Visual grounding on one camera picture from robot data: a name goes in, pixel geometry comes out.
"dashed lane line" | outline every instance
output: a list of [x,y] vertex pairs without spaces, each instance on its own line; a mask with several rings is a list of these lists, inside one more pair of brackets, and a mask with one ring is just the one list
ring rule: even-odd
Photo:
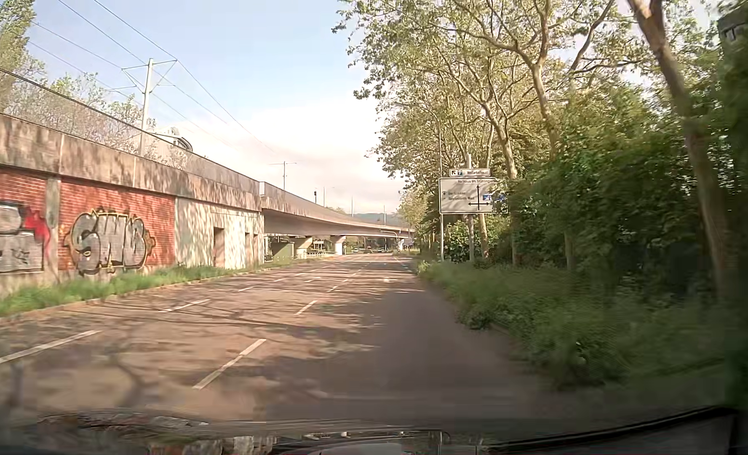
[[266,342],[266,338],[259,338],[254,342],[254,344],[248,346],[245,348],[244,351],[240,352],[238,356],[234,357],[233,359],[229,360],[227,364],[217,368],[214,372],[212,372],[207,377],[203,378],[203,380],[199,381],[197,384],[193,385],[192,388],[195,390],[201,390],[206,385],[209,385],[214,379],[216,379],[219,375],[221,375],[225,370],[227,370],[230,367],[233,367],[235,363],[239,361],[242,357],[247,356],[251,352],[254,351],[258,346],[261,346],[262,343]]
[[190,303],[188,303],[186,305],[180,305],[180,306],[177,306],[177,307],[171,307],[171,308],[167,308],[167,309],[158,310],[158,313],[170,313],[170,312],[173,312],[173,311],[177,311],[179,309],[184,309],[184,308],[190,307],[191,305],[204,304],[208,300],[211,300],[211,299],[195,300],[194,302],[190,302]]
[[307,311],[307,309],[309,309],[309,307],[311,307],[312,305],[315,305],[315,302],[318,302],[318,301],[317,300],[313,300],[312,302],[309,302],[307,305],[304,305],[303,308],[301,308],[300,310],[298,310],[296,312],[296,316],[298,316],[299,314],[302,314],[303,312]]
[[70,337],[65,337],[56,341],[53,341],[51,343],[45,343],[41,344],[39,346],[30,347],[29,349],[24,349],[23,351],[18,351],[13,354],[9,354],[8,356],[0,357],[0,364],[5,364],[6,362],[9,362],[11,360],[19,359],[20,357],[26,357],[31,356],[32,354],[37,354],[38,352],[43,352],[46,349],[50,349],[52,347],[56,346],[62,346],[66,343],[75,342],[78,339],[82,339],[84,337],[89,337],[91,335],[96,335],[98,333],[101,333],[101,330],[88,330],[87,332],[82,332],[81,334],[71,335]]

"weeds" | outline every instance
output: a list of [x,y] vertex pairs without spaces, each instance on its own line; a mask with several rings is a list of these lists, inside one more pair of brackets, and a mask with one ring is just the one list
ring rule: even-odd
[[[266,262],[254,270],[264,270],[318,260],[320,259],[309,258]],[[244,271],[253,270],[222,269],[210,265],[199,265],[196,267],[176,266],[158,269],[150,274],[125,272],[114,276],[108,282],[89,278],[77,278],[54,286],[24,286],[14,293],[0,298],[0,317],[80,300],[99,299],[108,295],[122,295],[140,289],[186,283],[205,278],[216,278]]]
[[559,386],[599,385],[717,364],[728,328],[721,308],[697,297],[645,301],[622,289],[598,292],[564,270],[476,269],[421,263],[472,329],[504,326]]

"graffiti lettering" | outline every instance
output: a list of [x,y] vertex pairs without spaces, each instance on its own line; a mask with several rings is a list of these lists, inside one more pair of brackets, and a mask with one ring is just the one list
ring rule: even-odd
[[39,212],[0,201],[0,273],[42,270],[50,237]]
[[155,239],[142,219],[99,209],[79,215],[64,244],[81,274],[96,274],[101,269],[113,273],[116,267],[143,267]]

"road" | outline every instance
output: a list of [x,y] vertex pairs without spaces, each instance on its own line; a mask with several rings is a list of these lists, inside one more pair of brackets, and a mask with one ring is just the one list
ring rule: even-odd
[[[516,419],[533,433],[618,415],[602,408],[604,393],[554,392],[505,335],[456,323],[443,295],[389,254],[26,315],[0,325],[0,400],[10,394],[25,416]],[[684,391],[673,395],[670,406],[690,407]],[[616,406],[642,412],[638,402]]]

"white sign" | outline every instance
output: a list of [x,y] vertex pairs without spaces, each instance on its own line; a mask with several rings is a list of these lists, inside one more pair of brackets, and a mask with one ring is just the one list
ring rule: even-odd
[[450,169],[450,177],[489,177],[489,169]]
[[492,192],[496,186],[494,177],[439,179],[439,212],[490,213],[494,211]]

